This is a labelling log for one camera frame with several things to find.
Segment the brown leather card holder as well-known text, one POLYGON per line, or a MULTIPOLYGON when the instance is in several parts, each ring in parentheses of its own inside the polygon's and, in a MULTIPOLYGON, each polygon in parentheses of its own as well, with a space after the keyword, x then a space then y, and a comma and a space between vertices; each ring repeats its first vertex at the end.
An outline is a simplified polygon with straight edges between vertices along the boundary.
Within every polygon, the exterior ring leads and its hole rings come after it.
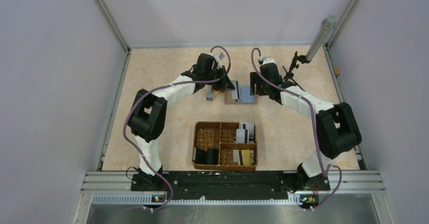
POLYGON ((238 105, 238 104, 244 104, 244 105, 256 105, 258 103, 258 99, 255 95, 251 95, 250 94, 250 86, 245 85, 245 86, 240 86, 240 101, 239 102, 234 102, 231 99, 231 91, 226 91, 225 92, 225 104, 230 104, 230 105, 238 105))

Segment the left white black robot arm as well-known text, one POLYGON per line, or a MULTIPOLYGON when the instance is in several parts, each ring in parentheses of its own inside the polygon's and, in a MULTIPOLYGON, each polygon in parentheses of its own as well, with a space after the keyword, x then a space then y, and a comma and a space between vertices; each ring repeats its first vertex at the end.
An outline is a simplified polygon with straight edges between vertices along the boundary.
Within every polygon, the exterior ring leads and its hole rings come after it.
POLYGON ((235 87, 228 78, 230 66, 222 64, 225 53, 202 53, 191 68, 172 82, 152 90, 137 92, 132 108, 126 117, 123 136, 140 155, 137 174, 133 176, 136 185, 150 190, 159 189, 165 182, 162 163, 159 158, 159 137, 166 120, 166 112, 182 98, 195 94, 206 85, 216 90, 228 91, 235 87))

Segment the silver striped card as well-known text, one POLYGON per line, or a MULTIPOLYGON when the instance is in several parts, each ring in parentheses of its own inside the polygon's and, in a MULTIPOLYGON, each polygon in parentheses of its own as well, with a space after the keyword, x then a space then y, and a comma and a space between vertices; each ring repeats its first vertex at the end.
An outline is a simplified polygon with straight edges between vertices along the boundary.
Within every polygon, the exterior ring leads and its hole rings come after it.
POLYGON ((231 99, 232 99, 234 102, 239 102, 239 101, 240 101, 240 98, 241 98, 241 96, 240 96, 240 86, 239 86, 239 83, 238 83, 238 81, 236 81, 236 80, 232 80, 231 82, 232 82, 232 83, 233 83, 233 85, 234 85, 234 89, 231 91, 231 99))

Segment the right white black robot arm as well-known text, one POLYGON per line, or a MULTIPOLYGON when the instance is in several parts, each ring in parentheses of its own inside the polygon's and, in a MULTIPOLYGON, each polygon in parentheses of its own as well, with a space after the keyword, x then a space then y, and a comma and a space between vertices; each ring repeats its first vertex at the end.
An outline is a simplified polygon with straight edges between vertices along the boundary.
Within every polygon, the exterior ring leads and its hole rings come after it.
POLYGON ((263 61, 250 73, 250 93, 268 96, 281 106, 294 109, 312 122, 315 151, 301 163, 289 180, 288 190, 309 190, 333 168, 333 160, 362 142, 351 106, 321 100, 303 90, 288 72, 282 77, 274 62, 263 61))

